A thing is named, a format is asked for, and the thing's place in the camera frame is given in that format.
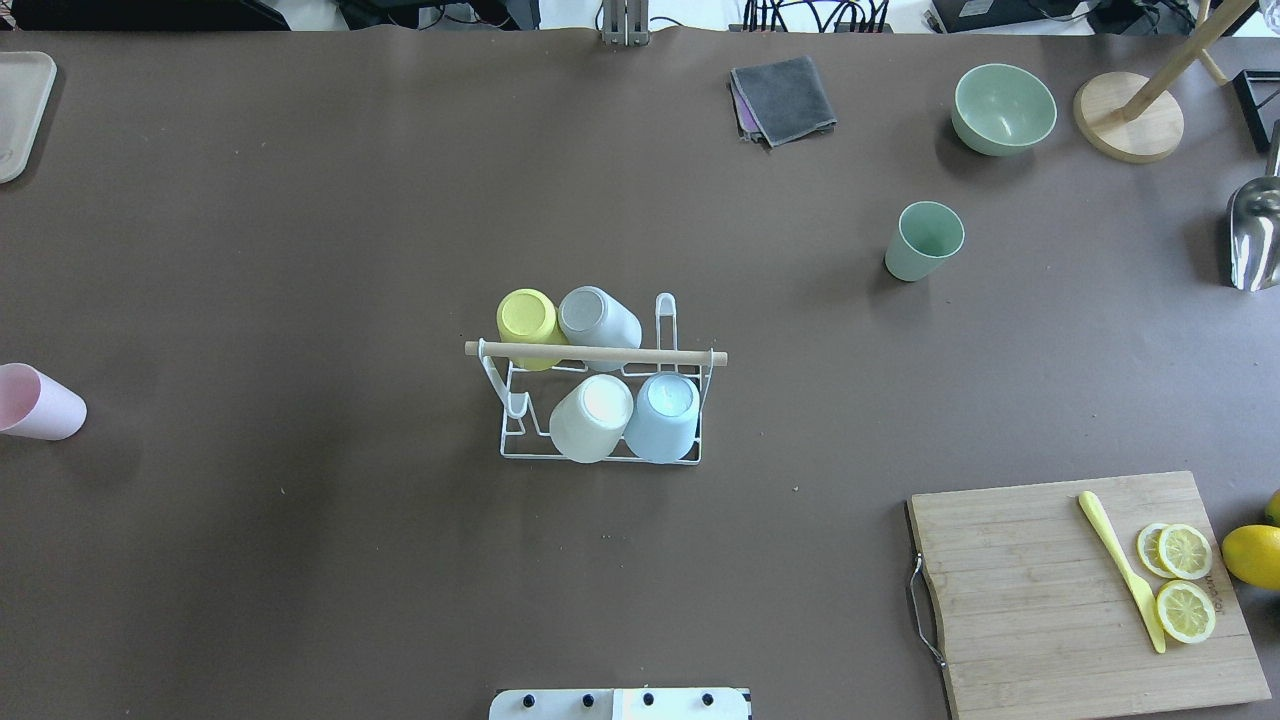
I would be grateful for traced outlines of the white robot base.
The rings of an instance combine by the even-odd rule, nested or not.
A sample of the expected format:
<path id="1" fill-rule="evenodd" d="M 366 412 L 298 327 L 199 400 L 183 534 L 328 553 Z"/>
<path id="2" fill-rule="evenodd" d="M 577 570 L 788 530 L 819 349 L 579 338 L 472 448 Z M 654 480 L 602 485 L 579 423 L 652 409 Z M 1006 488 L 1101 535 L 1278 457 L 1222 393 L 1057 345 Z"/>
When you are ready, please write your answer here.
<path id="1" fill-rule="evenodd" d="M 732 687 L 509 689 L 489 719 L 751 719 L 750 691 Z"/>

